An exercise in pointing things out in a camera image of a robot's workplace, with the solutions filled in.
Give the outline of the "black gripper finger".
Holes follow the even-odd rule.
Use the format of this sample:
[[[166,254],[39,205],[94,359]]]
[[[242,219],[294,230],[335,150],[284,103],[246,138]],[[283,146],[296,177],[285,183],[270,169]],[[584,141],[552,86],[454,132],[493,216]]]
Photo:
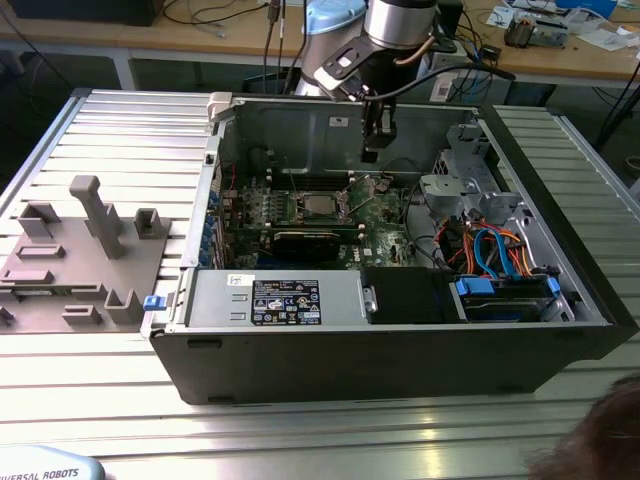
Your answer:
[[[376,107],[373,148],[385,149],[396,138],[395,105],[380,101],[376,103]]]
[[[369,137],[375,125],[375,104],[365,101],[362,110],[362,160],[369,161]]]

